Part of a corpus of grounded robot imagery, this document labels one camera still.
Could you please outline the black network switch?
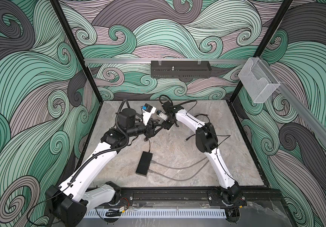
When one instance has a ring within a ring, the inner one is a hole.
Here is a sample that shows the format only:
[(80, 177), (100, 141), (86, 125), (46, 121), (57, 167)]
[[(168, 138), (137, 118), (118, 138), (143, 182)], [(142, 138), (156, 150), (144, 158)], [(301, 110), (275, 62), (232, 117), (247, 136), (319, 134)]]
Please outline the black network switch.
[(151, 161), (152, 161), (153, 154), (150, 152), (143, 151), (141, 158), (139, 160), (136, 174), (140, 176), (147, 176)]

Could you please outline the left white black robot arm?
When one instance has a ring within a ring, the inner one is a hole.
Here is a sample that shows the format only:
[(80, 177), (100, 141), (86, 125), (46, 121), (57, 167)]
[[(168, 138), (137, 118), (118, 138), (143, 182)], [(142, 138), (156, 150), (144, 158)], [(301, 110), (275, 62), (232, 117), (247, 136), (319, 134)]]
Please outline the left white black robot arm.
[(144, 104), (141, 114), (128, 105), (124, 100), (115, 117), (115, 124), (101, 138), (94, 152), (70, 176), (58, 186), (50, 186), (46, 193), (46, 206), (49, 212), (66, 227), (75, 227), (86, 212), (95, 208), (92, 200), (85, 196), (85, 192), (92, 181), (123, 148), (131, 136), (154, 135), (158, 123), (151, 119), (156, 108)]

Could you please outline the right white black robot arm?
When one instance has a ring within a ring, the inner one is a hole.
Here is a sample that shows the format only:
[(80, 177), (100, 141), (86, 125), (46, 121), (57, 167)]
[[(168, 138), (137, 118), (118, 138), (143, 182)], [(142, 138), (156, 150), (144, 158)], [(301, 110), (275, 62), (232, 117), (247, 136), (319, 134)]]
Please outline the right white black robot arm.
[(205, 154), (212, 165), (218, 177), (225, 203), (233, 204), (239, 197), (241, 189), (221, 156), (218, 143), (219, 135), (216, 133), (213, 124), (197, 119), (182, 107), (184, 104), (191, 103), (191, 100), (177, 105), (167, 95), (160, 95), (158, 100), (167, 117), (166, 123), (173, 125), (180, 122), (195, 132), (196, 147)]

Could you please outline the black power adapter with cable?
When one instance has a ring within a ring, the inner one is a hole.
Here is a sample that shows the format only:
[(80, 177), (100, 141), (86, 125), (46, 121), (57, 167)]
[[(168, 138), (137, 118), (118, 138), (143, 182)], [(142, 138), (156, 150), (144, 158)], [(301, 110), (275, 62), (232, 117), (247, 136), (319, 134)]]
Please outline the black power adapter with cable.
[(150, 138), (148, 136), (145, 135), (145, 138), (144, 138), (144, 142), (148, 142), (149, 144), (149, 149), (148, 149), (148, 153), (151, 152), (151, 142), (150, 142)]

